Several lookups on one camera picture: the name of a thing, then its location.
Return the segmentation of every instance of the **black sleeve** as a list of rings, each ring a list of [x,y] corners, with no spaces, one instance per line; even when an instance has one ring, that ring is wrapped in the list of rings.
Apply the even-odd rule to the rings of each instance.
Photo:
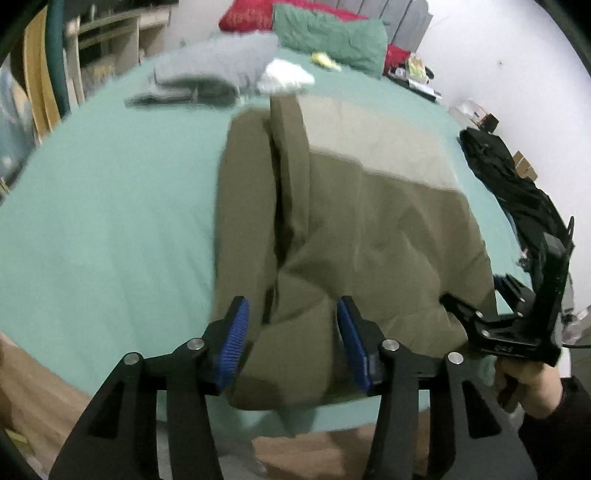
[[[529,415],[519,437],[540,480],[591,478],[591,398],[576,378],[563,378],[563,396],[544,420]]]

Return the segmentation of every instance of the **box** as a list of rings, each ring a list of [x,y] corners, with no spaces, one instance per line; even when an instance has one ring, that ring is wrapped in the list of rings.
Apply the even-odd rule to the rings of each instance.
[[[513,162],[515,162],[515,173],[522,179],[532,179],[535,181],[538,178],[534,167],[531,166],[530,162],[525,159],[520,151],[513,155]]]

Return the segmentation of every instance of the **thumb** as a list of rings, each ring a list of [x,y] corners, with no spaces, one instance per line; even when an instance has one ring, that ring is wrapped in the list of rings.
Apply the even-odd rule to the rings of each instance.
[[[515,358],[501,358],[499,360],[499,369],[523,385],[535,384],[544,368],[542,362],[528,362]]]

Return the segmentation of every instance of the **silver bolt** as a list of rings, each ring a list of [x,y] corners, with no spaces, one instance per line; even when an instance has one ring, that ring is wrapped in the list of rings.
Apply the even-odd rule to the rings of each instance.
[[[390,352],[395,352],[396,350],[398,350],[400,348],[400,344],[396,341],[396,340],[384,340],[382,342],[382,346],[390,351]]]
[[[134,365],[139,362],[139,355],[137,353],[128,353],[123,358],[123,362],[125,365]]]
[[[464,361],[464,357],[462,357],[461,353],[457,353],[457,352],[452,352],[447,356],[447,359],[455,364],[455,365],[459,365]]]
[[[201,350],[205,346],[205,342],[200,338],[192,338],[187,342],[189,350]]]

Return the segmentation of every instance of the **green bed sheet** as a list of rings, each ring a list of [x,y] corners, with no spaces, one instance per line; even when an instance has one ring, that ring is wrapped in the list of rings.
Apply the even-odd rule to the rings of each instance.
[[[397,116],[436,135],[493,271],[528,282],[515,265],[511,227],[468,168],[456,139],[460,126],[442,106],[385,78],[347,67],[323,70],[289,50],[280,57],[314,75],[314,95]],[[253,98],[230,109],[126,108],[124,100],[142,90],[152,65],[114,80],[67,118],[0,207],[0,330],[89,394],[126,352],[161,355],[203,333],[213,294],[217,165],[232,117],[268,106],[268,98]],[[209,404],[214,429],[253,437],[372,422],[378,401],[284,412],[237,411],[223,398]]]

